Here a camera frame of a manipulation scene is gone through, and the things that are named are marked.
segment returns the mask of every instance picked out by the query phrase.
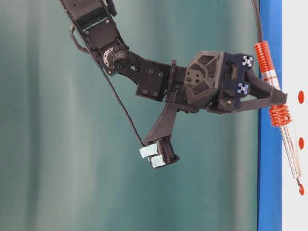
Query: white wall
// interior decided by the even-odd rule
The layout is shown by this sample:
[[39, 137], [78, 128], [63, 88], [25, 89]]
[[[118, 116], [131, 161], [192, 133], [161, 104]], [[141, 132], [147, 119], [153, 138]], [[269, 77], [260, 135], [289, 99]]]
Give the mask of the white wall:
[[[307, 190], [304, 196], [299, 194], [284, 151], [282, 174], [282, 229], [284, 231], [307, 230], [308, 226], [306, 211], [308, 208], [308, 155], [307, 147], [301, 150], [298, 145], [300, 137], [304, 138], [308, 145], [307, 9], [307, 1], [282, 1], [283, 91], [288, 93], [288, 105], [294, 121], [294, 126], [290, 128], [302, 167], [301, 181]], [[303, 104], [298, 100], [301, 90], [306, 96]]]

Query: white tape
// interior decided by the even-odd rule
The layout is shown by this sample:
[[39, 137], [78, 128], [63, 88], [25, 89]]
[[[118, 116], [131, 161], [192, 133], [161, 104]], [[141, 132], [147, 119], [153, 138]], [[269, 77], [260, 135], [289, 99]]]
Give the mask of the white tape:
[[139, 152], [140, 152], [141, 156], [143, 157], [143, 159], [147, 158], [149, 156], [152, 156], [152, 155], [158, 155], [157, 144], [154, 143], [154, 144], [151, 144], [149, 146], [143, 147], [143, 148], [139, 149]]
[[153, 168], [157, 168], [157, 167], [166, 165], [166, 163], [163, 161], [163, 156], [162, 155], [153, 156], [151, 158], [151, 163], [152, 163], [152, 167]]

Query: orange spring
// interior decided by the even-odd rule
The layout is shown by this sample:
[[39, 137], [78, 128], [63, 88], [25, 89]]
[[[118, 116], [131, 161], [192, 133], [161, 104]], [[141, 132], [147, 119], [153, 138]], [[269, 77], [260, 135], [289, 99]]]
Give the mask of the orange spring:
[[292, 121], [287, 105], [274, 105], [269, 109], [269, 114], [274, 127], [287, 125]]
[[274, 70], [274, 64], [271, 59], [268, 42], [264, 41], [264, 42], [257, 43], [255, 45], [255, 50], [256, 50], [261, 72], [264, 73], [267, 71]]

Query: blue strip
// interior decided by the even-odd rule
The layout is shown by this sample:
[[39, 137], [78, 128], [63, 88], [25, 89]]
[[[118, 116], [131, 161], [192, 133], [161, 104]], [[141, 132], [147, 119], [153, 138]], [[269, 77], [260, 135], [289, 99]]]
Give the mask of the blue strip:
[[[282, 85], [282, 0], [260, 0], [264, 40]], [[268, 109], [259, 112], [258, 230], [282, 230], [282, 140]]]

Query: black cable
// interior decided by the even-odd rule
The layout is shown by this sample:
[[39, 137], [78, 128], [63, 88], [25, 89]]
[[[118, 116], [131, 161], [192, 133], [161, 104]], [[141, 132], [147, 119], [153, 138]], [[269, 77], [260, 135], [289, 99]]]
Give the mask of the black cable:
[[254, 13], [255, 13], [258, 42], [263, 42], [262, 23], [261, 23], [260, 10], [258, 8], [257, 0], [251, 0], [251, 3], [252, 3], [252, 6], [254, 8]]
[[137, 139], [139, 140], [139, 143], [140, 143], [143, 147], [145, 147], [145, 144], [143, 143], [142, 139], [140, 138], [140, 136], [139, 136], [139, 134], [138, 134], [138, 131], [137, 131], [135, 125], [134, 125], [133, 120], [131, 119], [131, 117], [130, 117], [128, 111], [126, 110], [125, 106], [123, 105], [123, 103], [122, 103], [120, 97], [118, 96], [118, 94], [117, 94], [117, 92], [116, 92], [114, 86], [112, 85], [110, 79], [108, 78], [107, 74], [105, 73], [105, 71], [104, 71], [103, 69], [101, 69], [101, 71], [102, 71], [102, 73], [103, 73], [103, 75], [104, 75], [104, 77], [105, 77], [107, 83], [109, 84], [109, 86], [110, 86], [110, 88], [111, 88], [113, 94], [115, 95], [117, 101], [119, 102], [121, 108], [123, 109], [123, 111], [124, 111], [124, 113], [125, 113], [127, 119], [129, 120], [130, 125], [132, 126], [132, 128], [133, 128], [133, 130], [134, 130], [134, 132], [135, 132], [135, 134], [136, 134], [136, 136], [137, 136]]
[[[69, 30], [69, 32], [70, 32], [70, 36], [71, 36], [71, 39], [73, 40], [74, 44], [76, 45], [76, 47], [77, 47], [81, 52], [86, 53], [86, 54], [89, 54], [87, 48], [82, 47], [82, 46], [78, 43], [78, 41], [76, 40], [76, 38], [75, 38], [75, 36], [74, 36], [74, 30], [75, 30], [75, 27], [72, 25], [71, 28], [70, 28], [70, 30]], [[135, 132], [135, 134], [136, 134], [136, 136], [137, 136], [137, 139], [139, 140], [140, 144], [141, 144], [143, 147], [145, 147], [145, 144], [143, 143], [142, 139], [140, 138], [140, 136], [139, 136], [139, 134], [138, 134], [138, 131], [137, 131], [135, 125], [134, 125], [133, 120], [131, 119], [131, 117], [130, 117], [128, 111], [126, 110], [124, 104], [122, 103], [122, 101], [121, 101], [119, 95], [117, 94], [117, 92], [116, 92], [114, 86], [112, 85], [110, 79], [108, 78], [108, 75], [106, 74], [106, 72], [105, 72], [100, 66], [99, 66], [99, 68], [100, 68], [102, 74], [104, 75], [104, 77], [105, 77], [105, 79], [106, 79], [108, 85], [110, 86], [110, 88], [111, 88], [113, 94], [115, 95], [117, 101], [119, 102], [121, 108], [123, 109], [124, 114], [126, 115], [127, 119], [129, 120], [130, 125], [132, 126], [132, 128], [133, 128], [133, 130], [134, 130], [134, 132]]]
[[85, 47], [80, 46], [80, 44], [78, 43], [77, 39], [74, 36], [74, 31], [75, 31], [75, 27], [72, 25], [71, 28], [69, 29], [69, 34], [71, 36], [72, 41], [74, 42], [75, 46], [78, 48], [78, 50], [80, 50], [81, 52], [84, 52], [86, 54], [88, 54], [88, 50]]

